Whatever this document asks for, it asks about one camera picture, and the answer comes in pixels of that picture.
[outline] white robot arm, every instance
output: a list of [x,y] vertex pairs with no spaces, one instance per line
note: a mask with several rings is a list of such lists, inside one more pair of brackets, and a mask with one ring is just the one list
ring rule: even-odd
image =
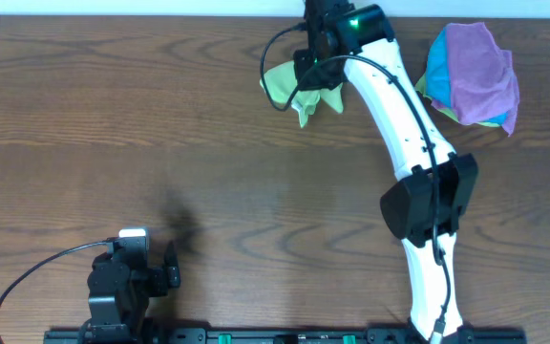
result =
[[[448,161],[450,154],[455,150],[440,135],[414,91],[405,72],[396,40],[388,41],[382,38],[367,44],[362,47],[359,55],[377,62],[398,77],[435,145],[436,162],[441,164]],[[422,138],[411,109],[388,78],[372,66],[356,60],[346,62],[345,74],[366,101],[379,132],[388,146],[396,179],[401,180],[410,176],[413,173],[412,168],[417,165],[424,169],[431,168],[429,156],[423,150],[426,142]],[[455,333],[462,325],[462,318],[455,302],[453,278],[455,234],[441,234],[438,242],[445,252],[452,286],[451,300],[445,314],[446,327],[443,335],[446,336]],[[407,254],[411,276],[411,321],[422,336],[428,339],[431,337],[434,322],[440,315],[441,306],[445,300],[447,292],[445,275],[442,268],[434,261],[431,240],[422,248],[416,247],[408,239],[403,239],[402,244]]]

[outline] green cloth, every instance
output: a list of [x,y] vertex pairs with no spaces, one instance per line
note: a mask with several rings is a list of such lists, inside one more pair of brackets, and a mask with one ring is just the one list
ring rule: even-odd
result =
[[[422,94],[424,97],[428,98],[429,100],[432,100],[432,97],[426,95],[426,75],[425,74],[422,75],[419,78],[419,80],[417,81],[417,83],[415,84],[415,90],[417,92],[419,92],[420,94]],[[454,110],[452,110],[448,107],[442,108],[442,109],[436,109],[436,110],[440,111],[441,113],[443,113],[448,118],[451,118],[454,121],[459,123],[459,120],[457,120],[457,115],[455,114]],[[488,127],[499,127],[500,126],[499,124],[491,123],[491,122],[479,122],[478,124],[488,126]]]
[[[264,74],[264,81],[268,85],[271,98],[278,103],[286,103],[290,94],[296,87],[296,75],[294,74],[294,61],[281,64]],[[334,111],[343,112],[343,100],[341,99],[341,86],[332,91],[322,89],[319,91],[299,91],[292,100],[292,108],[298,112],[298,121],[301,128],[307,125],[309,115],[315,113],[315,107],[320,99],[323,99]]]

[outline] yellow cloth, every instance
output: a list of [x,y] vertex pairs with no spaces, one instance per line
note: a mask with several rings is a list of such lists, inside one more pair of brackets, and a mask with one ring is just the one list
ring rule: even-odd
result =
[[[296,87],[296,75],[294,74],[294,61],[288,61],[264,74],[264,81],[268,85],[268,92],[275,102],[285,104]],[[307,125],[309,115],[315,113],[315,107],[320,99],[323,99],[338,114],[343,113],[343,100],[341,99],[341,86],[333,90],[322,89],[319,91],[299,91],[292,100],[291,107],[298,112],[298,121],[301,128]]]

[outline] black bracket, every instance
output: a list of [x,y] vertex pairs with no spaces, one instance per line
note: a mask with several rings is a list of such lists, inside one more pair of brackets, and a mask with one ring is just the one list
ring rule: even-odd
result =
[[[294,52],[294,73],[300,80],[315,63],[342,54],[359,54],[362,46],[394,39],[385,13],[377,5],[356,10],[348,0],[306,0],[308,49]],[[347,81],[345,61],[333,61],[308,75],[300,91],[337,87]]]
[[[432,239],[433,186],[432,169],[416,166],[412,175],[398,181],[383,197],[381,212],[391,233],[424,247]],[[471,154],[451,159],[438,166],[439,208],[438,234],[453,234],[459,229],[459,217],[466,212],[478,166]]]
[[125,343],[141,338],[150,297],[166,296],[180,286],[173,243],[161,267],[148,268],[147,237],[117,238],[93,261],[88,277],[91,342]]

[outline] blue cloth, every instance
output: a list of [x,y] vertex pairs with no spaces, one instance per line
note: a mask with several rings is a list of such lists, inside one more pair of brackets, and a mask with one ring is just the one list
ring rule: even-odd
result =
[[[451,79],[449,77],[449,62],[447,60],[447,27],[438,35],[428,53],[426,68],[426,95],[437,100],[433,106],[451,108]],[[485,120],[502,125],[508,113]]]

